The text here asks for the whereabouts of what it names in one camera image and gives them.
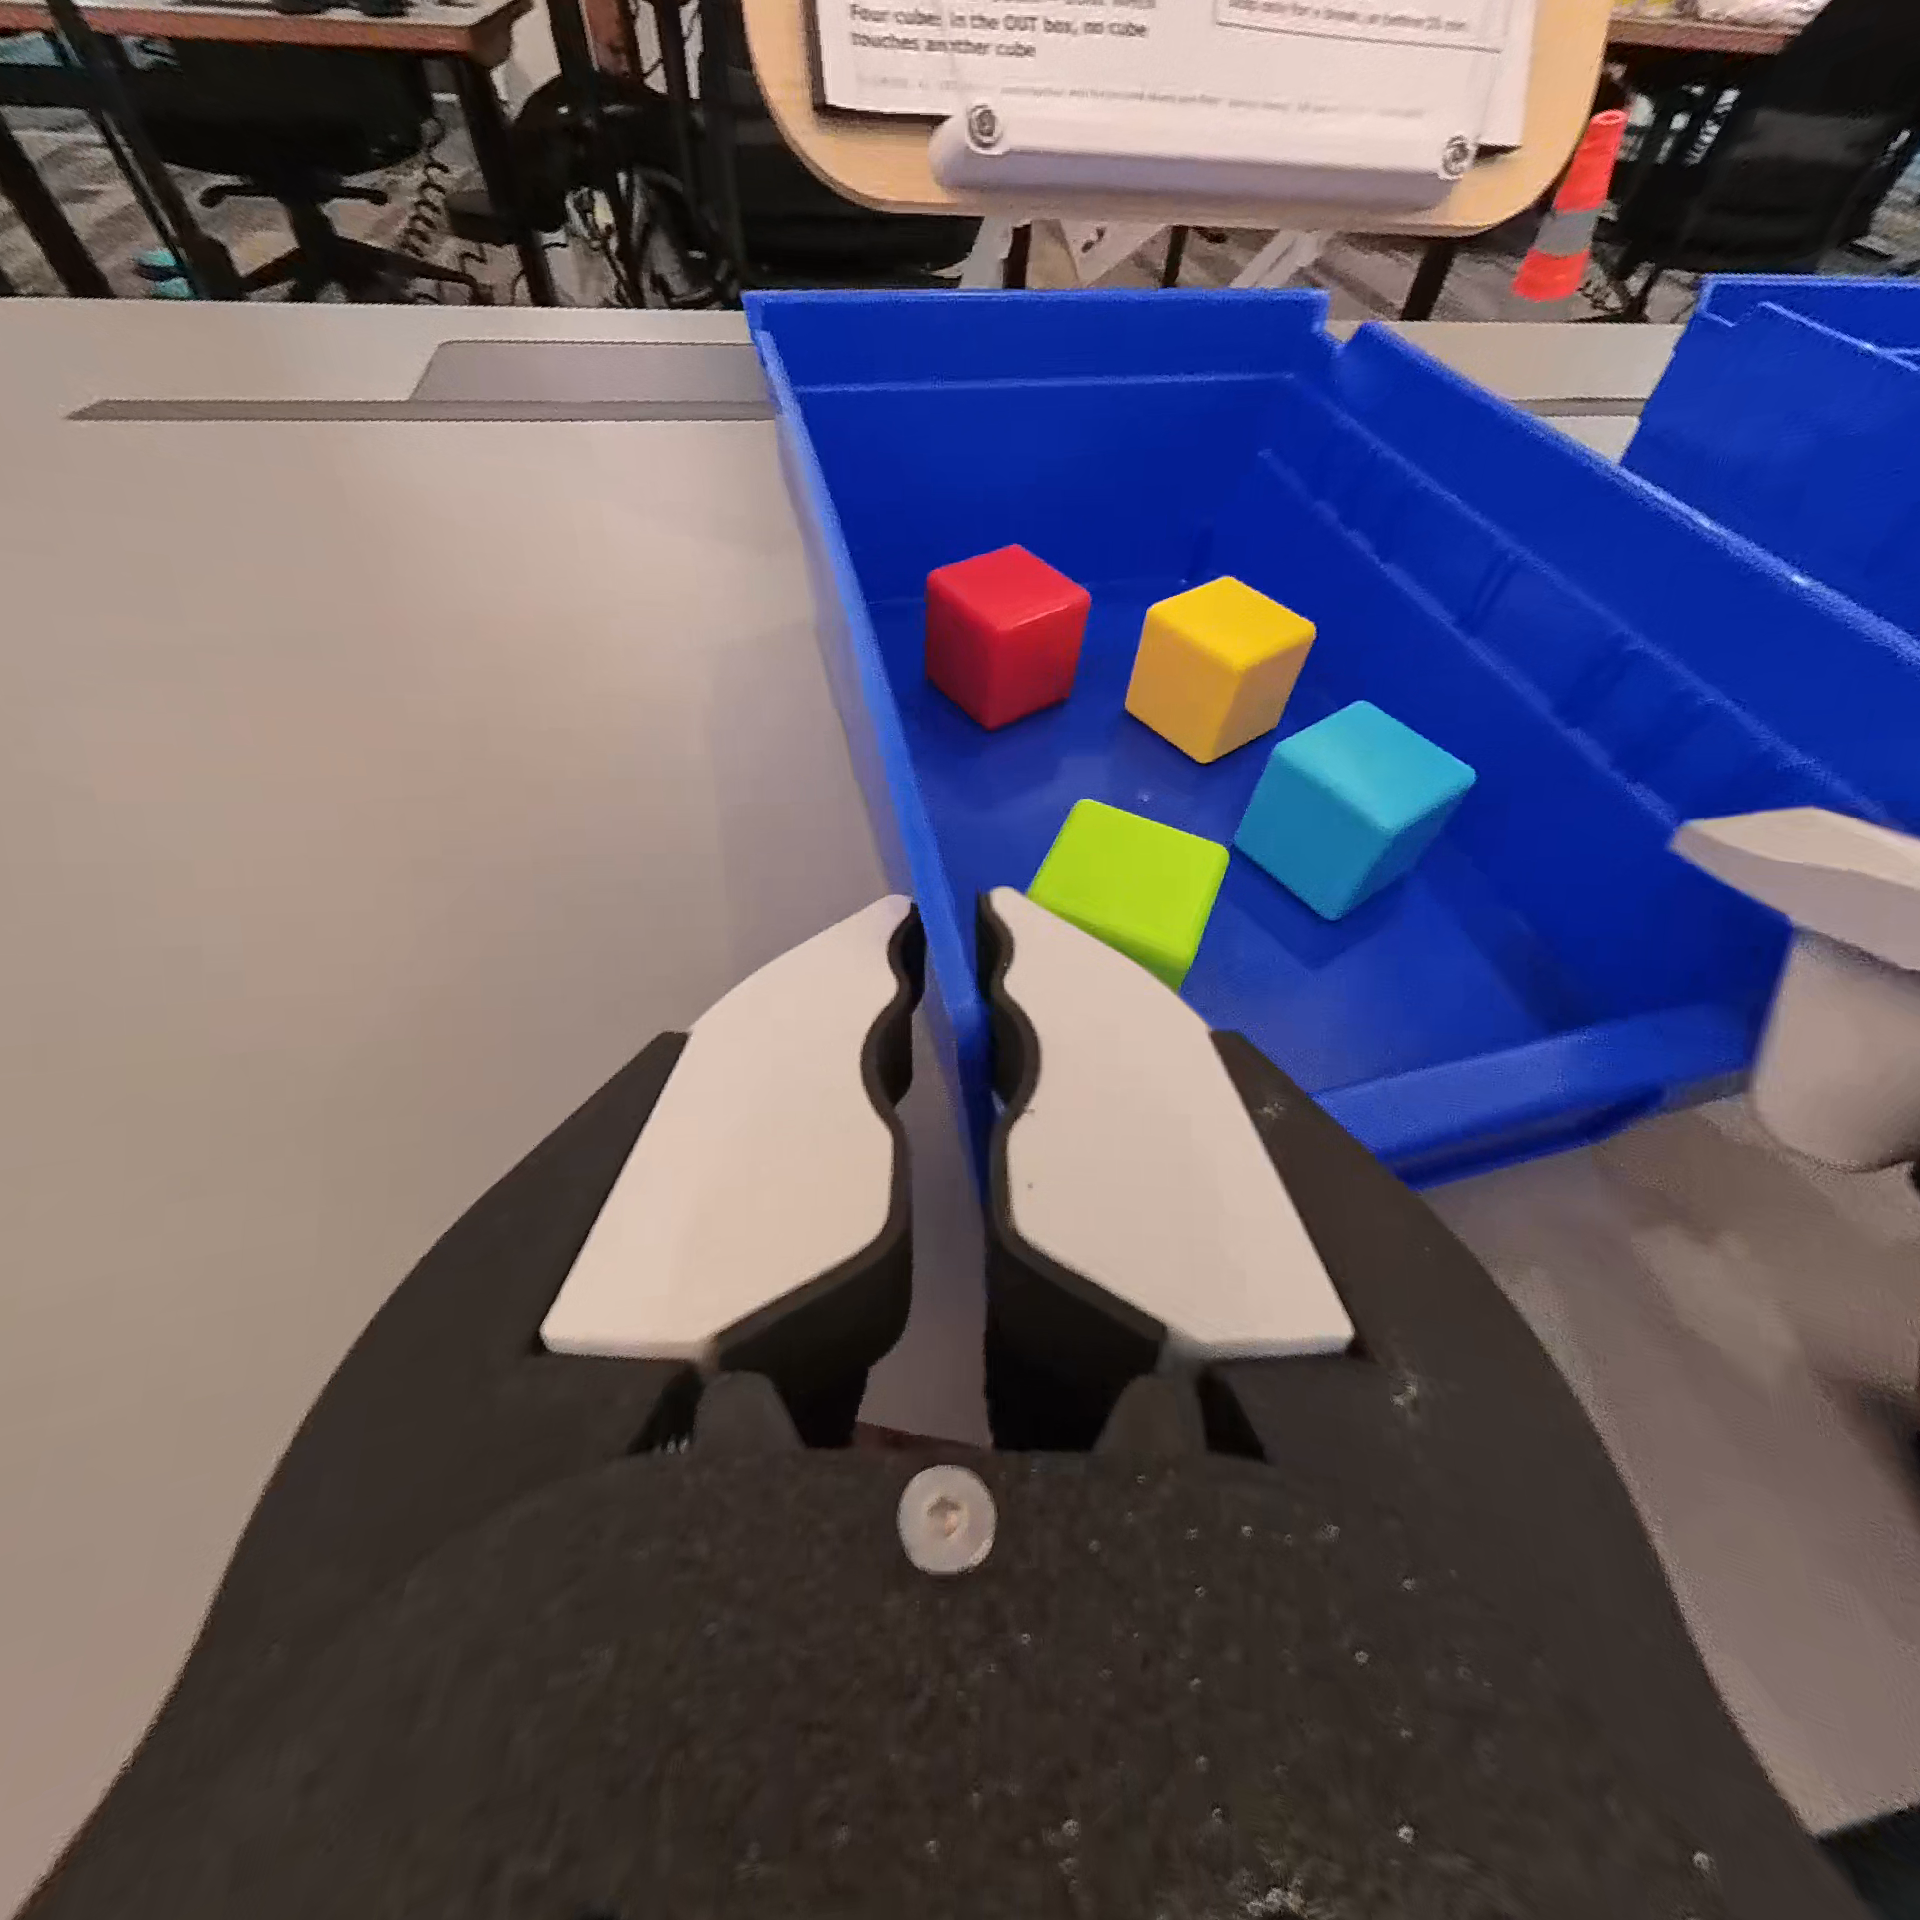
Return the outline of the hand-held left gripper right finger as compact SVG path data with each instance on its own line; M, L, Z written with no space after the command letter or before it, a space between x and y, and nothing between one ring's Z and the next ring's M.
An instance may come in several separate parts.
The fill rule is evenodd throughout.
M977 897L973 955L993 1445L1082 1453L1137 1377L1346 1353L1353 1318L1205 1017L1014 889Z

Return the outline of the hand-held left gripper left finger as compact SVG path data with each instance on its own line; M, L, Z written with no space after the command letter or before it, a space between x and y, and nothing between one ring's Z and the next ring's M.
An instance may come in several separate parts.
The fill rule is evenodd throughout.
M544 1318L541 1349L766 1377L844 1448L914 1287L919 907L790 946L687 1033Z

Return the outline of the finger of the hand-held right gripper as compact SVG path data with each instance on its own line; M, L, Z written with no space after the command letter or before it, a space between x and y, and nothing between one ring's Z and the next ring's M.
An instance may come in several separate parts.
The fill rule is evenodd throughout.
M1917 1166L1917 838L1794 804L1684 821L1667 852L1789 924L1760 1126L1821 1166Z

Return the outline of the green cube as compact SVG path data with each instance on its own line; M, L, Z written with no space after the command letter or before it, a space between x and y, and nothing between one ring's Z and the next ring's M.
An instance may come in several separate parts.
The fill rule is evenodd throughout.
M1227 860L1218 839L1082 796L1025 897L1176 993Z

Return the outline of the cyan cube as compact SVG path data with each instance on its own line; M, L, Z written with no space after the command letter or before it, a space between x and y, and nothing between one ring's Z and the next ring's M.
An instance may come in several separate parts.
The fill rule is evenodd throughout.
M1282 733L1234 852L1323 924L1409 876L1472 792L1477 768L1372 702Z

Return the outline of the blue plastic bin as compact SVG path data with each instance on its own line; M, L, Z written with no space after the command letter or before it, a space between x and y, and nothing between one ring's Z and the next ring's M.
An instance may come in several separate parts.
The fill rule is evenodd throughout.
M1707 278L1622 467L1917 635L1917 284Z
M819 656L925 1025L993 1123L973 901L1082 796L1227 839L1268 747L1121 712L1137 626L1238 576L1316 620L1282 729L1372 702L1477 768L1341 924L1234 865L1186 974L1409 1185L1734 1092L1786 924L1667 852L1825 804L1917 834L1917 639L1317 296L766 289L747 301ZM980 729L922 675L925 575L1025 546L1092 589L1067 702Z

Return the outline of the yellow cube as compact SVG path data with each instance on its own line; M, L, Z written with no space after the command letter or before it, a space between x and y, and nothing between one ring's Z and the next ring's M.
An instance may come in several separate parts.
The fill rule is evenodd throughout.
M1316 620L1238 576L1147 610L1121 712L1196 764L1272 733L1316 643Z

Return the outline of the red cube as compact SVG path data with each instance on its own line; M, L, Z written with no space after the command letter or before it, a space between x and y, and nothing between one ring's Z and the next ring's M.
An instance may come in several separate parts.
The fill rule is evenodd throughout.
M1092 589L1025 546L925 575L922 675L980 729L1005 729L1074 692Z

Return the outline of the grey desk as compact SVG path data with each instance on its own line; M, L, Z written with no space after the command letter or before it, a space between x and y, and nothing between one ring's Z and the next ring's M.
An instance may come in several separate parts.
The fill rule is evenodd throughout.
M421 1255L658 1030L888 891L774 420L71 420L405 398L447 343L747 327L3 300L3 1915ZM1893 1855L1909 1173L1722 1098L1430 1202L1587 1402L1798 1817Z

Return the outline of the orange traffic cone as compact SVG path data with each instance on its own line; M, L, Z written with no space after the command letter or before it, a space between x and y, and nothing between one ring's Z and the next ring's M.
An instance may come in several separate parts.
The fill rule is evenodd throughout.
M1591 262L1597 212L1608 198L1618 148L1624 134L1624 111L1597 111L1578 136L1561 182L1548 203L1548 216L1510 275L1510 300L1520 301L1566 301L1578 296Z

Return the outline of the wooden document stand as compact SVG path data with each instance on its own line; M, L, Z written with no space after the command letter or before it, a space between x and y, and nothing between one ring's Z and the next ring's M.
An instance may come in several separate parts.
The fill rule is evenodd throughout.
M1523 136L1481 156L1433 207L1384 207L1353 200L1302 200L1261 189L1219 198L1194 186L1167 189L1073 189L1073 186L961 186L950 189L931 166L933 126L922 119L829 115L811 97L810 5L747 5L747 43L757 89L783 147L844 200L897 216L964 216L1028 225L1142 225L1158 229L1251 229L1296 236L1391 236L1391 240L1477 240L1528 212L1578 148L1612 9L1531 5L1531 60Z

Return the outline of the printed instruction sheet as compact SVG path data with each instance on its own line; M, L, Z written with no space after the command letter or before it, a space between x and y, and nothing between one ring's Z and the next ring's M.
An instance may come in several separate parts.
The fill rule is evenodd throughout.
M1278 119L1477 136L1533 5L803 5L824 111Z

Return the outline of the black office chair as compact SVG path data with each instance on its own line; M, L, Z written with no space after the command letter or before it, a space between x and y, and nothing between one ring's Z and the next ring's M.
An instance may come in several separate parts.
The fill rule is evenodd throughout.
M208 178L198 203L270 200L293 242L242 275L291 301L340 289L388 300L408 284L465 284L416 251L348 240L328 203L385 203L367 178L435 148L425 60L304 43L122 38L132 111L159 166Z

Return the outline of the brown table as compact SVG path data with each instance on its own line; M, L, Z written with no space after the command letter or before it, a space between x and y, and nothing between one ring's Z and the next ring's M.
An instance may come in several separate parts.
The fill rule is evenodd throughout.
M122 38L304 43L425 60L429 79L431 71L447 75L469 162L493 207L506 216L506 242L518 255L528 300L552 308L558 285L541 232L518 207L512 136L493 88L498 68L512 52L512 29L526 14L528 5L3 5L3 43L37 34L49 46L47 68L3 62L3 111L79 111L104 147L183 296L240 301L252 300L242 275L293 242L285 216L270 200L202 207L198 198L213 182L159 166L132 111ZM492 301L469 271L459 275L465 284L438 285L454 285L469 301Z

